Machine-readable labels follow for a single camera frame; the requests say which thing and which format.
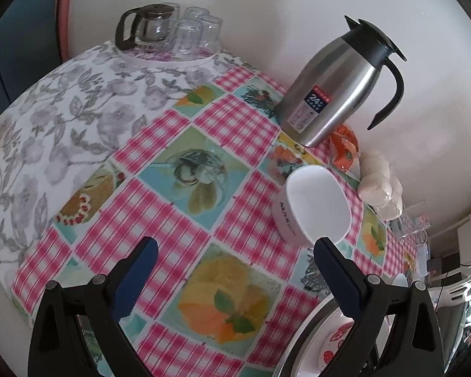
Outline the strawberry pattern bowl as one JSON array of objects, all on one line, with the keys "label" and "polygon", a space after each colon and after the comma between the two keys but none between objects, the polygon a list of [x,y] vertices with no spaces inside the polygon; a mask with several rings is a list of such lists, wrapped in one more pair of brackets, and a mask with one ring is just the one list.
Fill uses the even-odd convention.
[{"label": "strawberry pattern bowl", "polygon": [[328,366],[344,343],[354,325],[354,321],[343,315],[333,314],[319,329],[319,351],[317,366],[319,374]]}]

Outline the large stainless steel plate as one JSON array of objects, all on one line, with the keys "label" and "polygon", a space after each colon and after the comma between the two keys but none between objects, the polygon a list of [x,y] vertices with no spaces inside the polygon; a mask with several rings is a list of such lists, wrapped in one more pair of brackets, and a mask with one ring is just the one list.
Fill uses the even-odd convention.
[{"label": "large stainless steel plate", "polygon": [[339,327],[353,323],[330,294],[305,318],[278,361],[273,376],[320,376],[320,351]]}]

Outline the white square bowl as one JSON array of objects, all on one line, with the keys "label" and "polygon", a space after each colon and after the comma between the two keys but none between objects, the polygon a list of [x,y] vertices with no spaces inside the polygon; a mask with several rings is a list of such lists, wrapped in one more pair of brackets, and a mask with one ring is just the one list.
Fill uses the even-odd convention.
[{"label": "white square bowl", "polygon": [[346,195],[333,174],[319,165],[293,171],[275,194],[272,218],[289,245],[311,248],[319,238],[344,239],[351,226]]}]

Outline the round pink floral plate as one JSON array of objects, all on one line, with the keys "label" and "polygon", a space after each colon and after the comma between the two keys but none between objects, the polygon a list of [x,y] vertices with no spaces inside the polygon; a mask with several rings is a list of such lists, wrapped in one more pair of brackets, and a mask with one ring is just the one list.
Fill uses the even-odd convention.
[{"label": "round pink floral plate", "polygon": [[345,315],[340,309],[336,309],[330,315],[321,320],[306,338],[305,343],[299,350],[299,355],[295,360],[291,376],[319,376],[317,366],[317,354],[319,351],[319,329],[333,314]]}]

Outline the white wooden shelf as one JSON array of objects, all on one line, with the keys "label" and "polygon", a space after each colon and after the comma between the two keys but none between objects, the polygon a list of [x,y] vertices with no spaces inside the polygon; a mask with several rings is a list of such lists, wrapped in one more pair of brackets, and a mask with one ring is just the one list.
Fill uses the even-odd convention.
[{"label": "white wooden shelf", "polygon": [[439,284],[430,289],[445,346],[471,334],[471,214],[457,235],[459,266],[438,276]]}]

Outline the clear glass mug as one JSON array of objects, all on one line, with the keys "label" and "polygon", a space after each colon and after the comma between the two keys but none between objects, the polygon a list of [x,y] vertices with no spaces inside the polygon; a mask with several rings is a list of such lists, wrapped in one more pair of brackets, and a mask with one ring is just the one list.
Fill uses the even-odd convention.
[{"label": "clear glass mug", "polygon": [[390,222],[395,238],[415,246],[426,244],[427,230],[431,227],[429,211],[427,200],[404,207],[402,214]]}]

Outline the bag of white buns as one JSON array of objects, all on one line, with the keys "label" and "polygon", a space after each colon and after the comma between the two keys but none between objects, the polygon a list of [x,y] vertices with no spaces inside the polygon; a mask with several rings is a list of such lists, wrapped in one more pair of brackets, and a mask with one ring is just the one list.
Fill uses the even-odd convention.
[{"label": "bag of white buns", "polygon": [[361,152],[360,171],[358,197],[383,221],[399,218],[403,213],[403,186],[385,156],[376,150]]}]

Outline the pink checkered tablecloth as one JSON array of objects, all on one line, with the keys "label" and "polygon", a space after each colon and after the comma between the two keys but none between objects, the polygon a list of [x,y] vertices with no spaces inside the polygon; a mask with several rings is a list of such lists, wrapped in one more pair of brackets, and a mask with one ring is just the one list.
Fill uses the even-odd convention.
[{"label": "pink checkered tablecloth", "polygon": [[144,236],[159,257],[122,328],[156,376],[269,376],[328,296],[271,216],[287,176],[329,166],[269,106],[284,88],[222,52],[193,68],[112,43],[38,80],[0,116],[0,332],[27,366],[43,289],[109,272]]}]

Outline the orange snack packet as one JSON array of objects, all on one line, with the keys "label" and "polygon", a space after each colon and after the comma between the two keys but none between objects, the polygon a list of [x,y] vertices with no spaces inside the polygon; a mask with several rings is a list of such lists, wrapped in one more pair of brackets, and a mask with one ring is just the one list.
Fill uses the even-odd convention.
[{"label": "orange snack packet", "polygon": [[354,131],[341,124],[330,136],[330,161],[344,173],[349,171],[358,158],[359,145]]}]

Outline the stainless steel thermos jug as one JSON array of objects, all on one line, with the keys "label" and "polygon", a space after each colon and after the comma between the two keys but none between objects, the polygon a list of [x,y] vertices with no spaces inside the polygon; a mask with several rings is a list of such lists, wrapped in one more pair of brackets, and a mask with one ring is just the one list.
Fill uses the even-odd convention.
[{"label": "stainless steel thermos jug", "polygon": [[392,73],[396,92],[367,128],[385,121],[404,95],[403,75],[390,59],[396,54],[406,60],[403,52],[371,22],[344,18],[349,31],[309,60],[275,107],[282,131],[305,147],[321,144],[361,107],[383,67]]}]

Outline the white round tray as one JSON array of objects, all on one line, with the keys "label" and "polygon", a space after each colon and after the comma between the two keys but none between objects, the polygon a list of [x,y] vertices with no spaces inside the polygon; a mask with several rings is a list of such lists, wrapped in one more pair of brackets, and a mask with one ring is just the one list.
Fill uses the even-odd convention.
[{"label": "white round tray", "polygon": [[176,55],[170,51],[147,51],[140,47],[120,50],[116,47],[116,53],[134,66],[173,69],[207,64],[220,53],[220,50],[212,52],[200,49],[195,55]]}]

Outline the clear drinking glass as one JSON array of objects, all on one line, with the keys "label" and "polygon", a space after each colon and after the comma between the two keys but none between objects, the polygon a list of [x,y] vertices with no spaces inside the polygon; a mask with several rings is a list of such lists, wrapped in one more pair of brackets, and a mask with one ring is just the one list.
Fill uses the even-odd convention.
[{"label": "clear drinking glass", "polygon": [[203,15],[199,22],[202,24],[200,47],[212,54],[216,53],[220,49],[219,36],[223,20],[213,15]]},{"label": "clear drinking glass", "polygon": [[202,23],[195,19],[180,19],[174,28],[171,50],[176,55],[193,55],[199,49]]}]

